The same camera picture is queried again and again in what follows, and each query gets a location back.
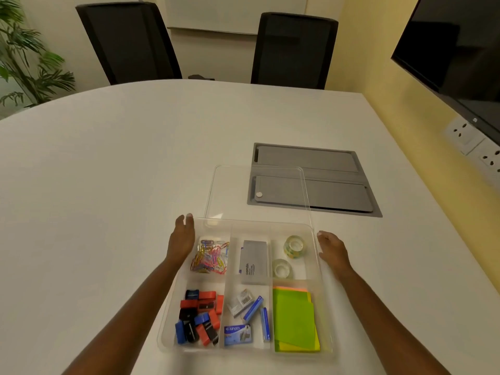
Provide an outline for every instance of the white conference table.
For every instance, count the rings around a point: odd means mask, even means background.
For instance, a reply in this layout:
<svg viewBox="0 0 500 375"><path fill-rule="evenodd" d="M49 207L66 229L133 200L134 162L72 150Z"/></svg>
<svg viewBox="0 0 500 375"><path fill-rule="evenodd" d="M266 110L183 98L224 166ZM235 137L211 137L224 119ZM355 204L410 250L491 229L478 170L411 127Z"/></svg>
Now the white conference table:
<svg viewBox="0 0 500 375"><path fill-rule="evenodd" d="M254 142L353 150L383 218L313 212L453 375L498 374L500 296L361 94L196 80L96 89L0 121L0 372L57 374L203 216L218 164ZM135 374L382 374L328 268L331 364L161 353L163 309Z"/></svg>

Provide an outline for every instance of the electrical outlet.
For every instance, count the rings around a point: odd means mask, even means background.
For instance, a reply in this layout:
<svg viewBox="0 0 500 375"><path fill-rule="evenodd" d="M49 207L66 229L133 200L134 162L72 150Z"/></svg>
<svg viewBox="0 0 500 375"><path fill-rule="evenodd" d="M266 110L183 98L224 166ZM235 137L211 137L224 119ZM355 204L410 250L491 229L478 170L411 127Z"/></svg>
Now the electrical outlet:
<svg viewBox="0 0 500 375"><path fill-rule="evenodd" d="M468 155L485 137L466 119L457 116L445 129L447 139L464 155Z"/></svg>
<svg viewBox="0 0 500 375"><path fill-rule="evenodd" d="M500 146L485 138L467 156L476 168L500 191Z"/></svg>

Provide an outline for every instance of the whiteboard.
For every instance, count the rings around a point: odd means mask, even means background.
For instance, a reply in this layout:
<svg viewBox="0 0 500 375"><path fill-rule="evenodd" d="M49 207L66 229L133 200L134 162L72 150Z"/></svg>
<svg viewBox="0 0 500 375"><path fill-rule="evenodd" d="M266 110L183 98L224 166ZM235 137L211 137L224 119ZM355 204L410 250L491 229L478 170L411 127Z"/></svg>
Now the whiteboard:
<svg viewBox="0 0 500 375"><path fill-rule="evenodd" d="M307 0L165 0L169 28L257 34L264 12L303 14Z"/></svg>

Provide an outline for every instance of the tape roll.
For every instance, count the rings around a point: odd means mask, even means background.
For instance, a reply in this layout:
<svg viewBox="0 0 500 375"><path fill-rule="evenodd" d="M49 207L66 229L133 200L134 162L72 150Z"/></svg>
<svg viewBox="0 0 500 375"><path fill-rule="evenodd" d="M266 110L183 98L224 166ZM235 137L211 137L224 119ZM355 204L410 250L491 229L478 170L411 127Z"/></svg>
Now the tape roll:
<svg viewBox="0 0 500 375"><path fill-rule="evenodd" d="M307 245L298 235L291 235L283 245L283 251L290 259L297 259L304 255Z"/></svg>
<svg viewBox="0 0 500 375"><path fill-rule="evenodd" d="M280 279L293 279L293 270L290 263L284 259L275 259L272 261L272 274Z"/></svg>

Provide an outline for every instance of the black office chair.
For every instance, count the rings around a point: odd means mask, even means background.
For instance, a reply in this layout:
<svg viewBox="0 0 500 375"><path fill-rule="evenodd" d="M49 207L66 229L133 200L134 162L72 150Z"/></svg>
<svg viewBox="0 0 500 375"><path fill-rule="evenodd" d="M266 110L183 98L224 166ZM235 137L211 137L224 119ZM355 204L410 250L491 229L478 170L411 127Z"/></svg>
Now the black office chair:
<svg viewBox="0 0 500 375"><path fill-rule="evenodd" d="M324 89L339 23L288 13L263 13L252 84Z"/></svg>
<svg viewBox="0 0 500 375"><path fill-rule="evenodd" d="M183 78L156 4L78 5L77 12L111 85Z"/></svg>

